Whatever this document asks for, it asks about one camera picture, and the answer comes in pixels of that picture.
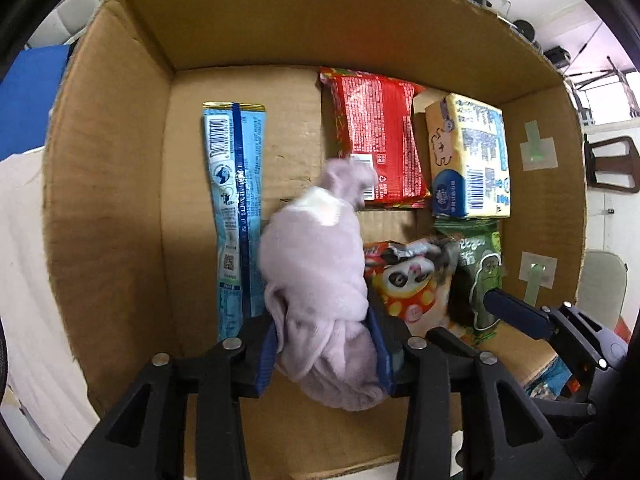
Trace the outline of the blue white tissue pack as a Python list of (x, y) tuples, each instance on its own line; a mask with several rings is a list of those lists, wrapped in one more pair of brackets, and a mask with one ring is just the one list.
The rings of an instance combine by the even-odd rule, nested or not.
[(425, 109), (437, 217), (508, 218), (511, 179), (502, 111), (448, 93)]

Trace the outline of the lilac sock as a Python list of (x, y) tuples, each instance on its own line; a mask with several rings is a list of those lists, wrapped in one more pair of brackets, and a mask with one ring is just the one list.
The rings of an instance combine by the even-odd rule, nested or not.
[(349, 412), (386, 396), (364, 325), (369, 301), (357, 217), (375, 179), (363, 162), (328, 160), (318, 184), (271, 216), (258, 250), (278, 369), (312, 400)]

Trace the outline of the grey table cloth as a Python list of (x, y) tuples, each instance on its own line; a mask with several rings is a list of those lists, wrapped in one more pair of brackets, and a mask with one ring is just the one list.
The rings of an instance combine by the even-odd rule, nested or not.
[(1, 415), (45, 479), (59, 479), (98, 415), (53, 298), (42, 236), (43, 149), (1, 162), (1, 322), (8, 379)]

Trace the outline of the long blue snack packet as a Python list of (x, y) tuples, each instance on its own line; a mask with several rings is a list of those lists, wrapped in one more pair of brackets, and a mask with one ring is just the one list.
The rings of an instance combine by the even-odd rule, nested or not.
[(258, 269), (262, 234), (262, 104), (205, 102), (203, 134), (217, 237), (218, 338), (238, 336), (265, 310)]

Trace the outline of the dark wooden chair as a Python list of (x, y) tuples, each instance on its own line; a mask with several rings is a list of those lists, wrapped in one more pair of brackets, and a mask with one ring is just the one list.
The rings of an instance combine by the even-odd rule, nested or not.
[[(607, 148), (616, 144), (624, 144), (626, 153), (598, 156), (594, 152), (599, 148)], [(584, 136), (584, 162), (586, 182), (590, 188), (600, 188), (600, 190), (624, 194), (637, 194), (639, 192), (639, 151), (631, 136), (616, 136), (615, 138), (598, 142), (590, 142), (588, 136)], [(630, 177), (632, 185), (623, 186), (601, 182), (598, 180), (598, 174), (620, 174), (621, 176)]]

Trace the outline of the white padded chair left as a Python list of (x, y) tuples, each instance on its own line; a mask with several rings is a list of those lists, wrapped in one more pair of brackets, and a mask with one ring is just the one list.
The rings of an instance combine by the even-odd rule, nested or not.
[(84, 32), (103, 0), (62, 0), (38, 25), (26, 49), (72, 44)]

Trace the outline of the black speaker box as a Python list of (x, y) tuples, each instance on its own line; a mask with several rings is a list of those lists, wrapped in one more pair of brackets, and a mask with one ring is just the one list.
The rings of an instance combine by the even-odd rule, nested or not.
[(556, 46), (544, 51), (544, 56), (557, 69), (567, 68), (572, 62), (570, 52), (560, 46)]

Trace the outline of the red snack packet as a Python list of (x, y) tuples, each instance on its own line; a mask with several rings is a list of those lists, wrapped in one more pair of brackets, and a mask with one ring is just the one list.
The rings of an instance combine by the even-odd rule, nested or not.
[(413, 131), (413, 99), (420, 84), (377, 74), (322, 67), (319, 79), (331, 92), (338, 154), (376, 172), (364, 203), (420, 209), (431, 197)]

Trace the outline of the panda orange snack packet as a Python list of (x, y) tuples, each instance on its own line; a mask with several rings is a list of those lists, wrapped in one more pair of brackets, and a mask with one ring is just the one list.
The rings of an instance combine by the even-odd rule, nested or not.
[(411, 335), (443, 327), (460, 337), (464, 328), (449, 315), (451, 280), (459, 245), (447, 237), (421, 238), (408, 244), (376, 242), (363, 246), (364, 275), (387, 314), (400, 318)]

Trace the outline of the blue foam mat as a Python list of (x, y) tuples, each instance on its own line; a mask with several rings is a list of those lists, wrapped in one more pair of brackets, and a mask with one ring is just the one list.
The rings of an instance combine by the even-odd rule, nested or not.
[(1, 83), (0, 157), (40, 148), (64, 75), (67, 44), (23, 50)]

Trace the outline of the green pickle snack packet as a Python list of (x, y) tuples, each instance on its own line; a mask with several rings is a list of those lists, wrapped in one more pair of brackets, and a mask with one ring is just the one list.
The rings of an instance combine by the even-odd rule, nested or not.
[(484, 306), (488, 290), (502, 287), (503, 265), (497, 219), (435, 221), (436, 230), (459, 245), (459, 259), (451, 278), (448, 314), (460, 337), (476, 346), (495, 335), (500, 320)]

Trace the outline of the cardboard box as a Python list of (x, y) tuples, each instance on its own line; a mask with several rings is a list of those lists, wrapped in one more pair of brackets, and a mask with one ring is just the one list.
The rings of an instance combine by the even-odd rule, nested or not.
[(66, 70), (43, 163), (43, 236), (70, 348), (105, 415), (157, 353), (217, 336), (216, 234), (202, 106), (262, 104), (262, 211), (330, 154), (318, 69), (350, 68), (503, 112), (511, 176), (504, 288), (548, 258), (539, 300), (576, 296), (585, 252), (582, 135), (552, 65), (464, 0), (104, 0)]

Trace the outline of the grey plastic chair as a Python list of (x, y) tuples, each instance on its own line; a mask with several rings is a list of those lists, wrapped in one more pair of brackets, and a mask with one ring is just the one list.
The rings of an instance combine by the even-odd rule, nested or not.
[(612, 252), (588, 249), (577, 292), (577, 307), (614, 330), (622, 315), (627, 289), (626, 263)]

